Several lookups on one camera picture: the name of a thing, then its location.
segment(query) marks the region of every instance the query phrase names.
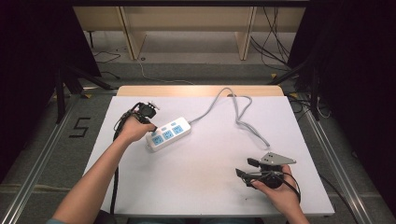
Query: gray carpet floor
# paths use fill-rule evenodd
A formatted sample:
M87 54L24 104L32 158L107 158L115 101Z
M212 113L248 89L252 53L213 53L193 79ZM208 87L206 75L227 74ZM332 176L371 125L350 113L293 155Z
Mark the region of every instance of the gray carpet floor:
M275 69L267 68L260 64L148 64L144 63L144 73L147 77L165 80L187 80L198 85L264 85L271 80L271 74L277 73ZM112 86L120 85L167 85L183 84L183 82L169 83L149 80L142 76L138 63L101 63L101 71L111 72L120 79L115 79L109 73L104 73L101 78ZM294 91L294 80L281 84L284 92ZM90 82L81 80L84 86L94 86ZM62 200L63 196L72 188L83 174L87 161L91 155L97 134L105 118L106 110L111 97L115 93L105 91L91 91L90 97L81 97L69 119L59 142L53 151L49 162L38 180L38 186L30 196L18 223L44 223ZM26 149L21 153L11 168L0 188L0 214L4 214L15 197L20 184L34 166L35 160L46 144L56 120L56 100L51 99L44 111L35 133L31 136ZM323 153L323 149L315 137L313 130L303 113L295 114L299 119L301 131L311 153L318 172L325 176L338 189L340 189L332 168ZM88 127L83 138L70 138L70 135L81 134L82 130L74 130L78 118L90 118L80 124ZM321 119L321 125L326 131L337 156L353 186L361 196L368 213L374 223L396 223L375 186L365 173L359 159L352 156L352 149L339 128L336 119L330 117ZM335 191L323 182L335 214L330 217L310 217L311 223L354 223L347 207L343 204ZM119 223L125 222L124 217L119 217ZM265 223L285 223L283 217L266 217Z

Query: human arm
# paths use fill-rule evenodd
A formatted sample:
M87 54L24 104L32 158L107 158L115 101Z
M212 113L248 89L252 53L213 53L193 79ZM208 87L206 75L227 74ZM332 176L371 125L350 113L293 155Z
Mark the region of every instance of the human arm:
M93 223L126 148L154 128L129 117L119 136L69 191L52 218L65 223Z
M289 174L284 175L285 181L296 188L294 180L291 178L291 169L288 165L282 166L282 172ZM299 223L305 224L309 223L306 219L303 210L301 209L298 197L295 192L285 184L282 184L277 189L270 189L261 181L253 180L251 184L261 192L267 195L271 200L274 207L282 213L290 224Z

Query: sleeve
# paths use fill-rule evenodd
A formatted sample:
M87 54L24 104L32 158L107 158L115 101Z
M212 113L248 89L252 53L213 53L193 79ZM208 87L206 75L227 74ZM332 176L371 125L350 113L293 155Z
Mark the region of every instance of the sleeve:
M60 220L56 220L56 219L49 219L46 224L64 224L64 222L60 221Z

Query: power outlet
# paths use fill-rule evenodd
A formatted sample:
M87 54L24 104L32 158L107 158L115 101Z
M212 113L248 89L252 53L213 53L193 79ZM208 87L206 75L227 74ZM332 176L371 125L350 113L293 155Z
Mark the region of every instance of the power outlet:
M150 151L158 151L190 132L191 126L184 118L175 119L158 128L154 133L146 134L147 148Z

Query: triangular metal plate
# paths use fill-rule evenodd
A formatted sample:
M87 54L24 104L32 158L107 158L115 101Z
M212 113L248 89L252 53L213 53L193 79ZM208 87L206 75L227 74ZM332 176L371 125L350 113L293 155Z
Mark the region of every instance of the triangular metal plate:
M275 154L274 152L268 152L260 159L260 164L266 165L283 165L283 164L293 164L297 161L290 158Z

